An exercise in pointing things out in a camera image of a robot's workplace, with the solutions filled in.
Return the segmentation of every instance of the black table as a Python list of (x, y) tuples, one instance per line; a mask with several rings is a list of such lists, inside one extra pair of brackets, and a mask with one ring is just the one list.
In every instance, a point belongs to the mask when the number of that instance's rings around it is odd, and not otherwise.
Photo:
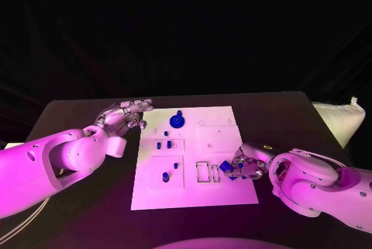
[[(50, 103), (28, 141), (93, 124), (113, 102), (133, 98)], [(154, 97), (156, 108), (231, 105), (244, 141), (285, 151), (298, 147), (351, 166), (348, 156), (301, 92)], [(154, 248), (204, 237), (241, 237), (293, 248), (371, 248), (372, 235), (331, 215), (299, 215), (273, 195), (269, 177), (254, 181), (260, 204), (130, 210), (141, 129), (132, 130), (123, 158), (107, 156), (96, 173), (51, 198), (35, 221), (6, 248)], [(6, 233), (37, 207), (0, 220)]]

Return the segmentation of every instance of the white board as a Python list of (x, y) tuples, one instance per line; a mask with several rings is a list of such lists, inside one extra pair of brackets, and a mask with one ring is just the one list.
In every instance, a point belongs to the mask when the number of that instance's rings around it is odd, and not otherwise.
[[(175, 129), (169, 119), (178, 110), (185, 126)], [(253, 180), (233, 181), (220, 169), (243, 144), (231, 106), (155, 109), (145, 112), (143, 119), (149, 124), (142, 131), (132, 210), (259, 203)], [(207, 162), (201, 169), (198, 162)], [(210, 182), (198, 182), (198, 170), (203, 180), (210, 175)]]

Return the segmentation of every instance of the black curtain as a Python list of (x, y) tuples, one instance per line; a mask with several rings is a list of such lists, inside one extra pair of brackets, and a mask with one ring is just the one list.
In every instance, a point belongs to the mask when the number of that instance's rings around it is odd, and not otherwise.
[(0, 139), (55, 99), (368, 96), (370, 0), (4, 0)]

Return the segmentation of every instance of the robotic hand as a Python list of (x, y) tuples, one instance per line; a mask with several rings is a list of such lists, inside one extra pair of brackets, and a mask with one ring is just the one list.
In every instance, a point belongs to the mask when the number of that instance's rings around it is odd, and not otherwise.
[(372, 233), (372, 171), (293, 149), (282, 153), (267, 145), (244, 143), (224, 175), (259, 179), (270, 175), (273, 194), (302, 215), (329, 213), (348, 226)]
[(19, 213), (86, 178), (106, 155), (123, 156), (130, 128), (146, 128), (139, 113), (152, 100), (113, 104), (96, 123), (0, 151), (0, 218)]

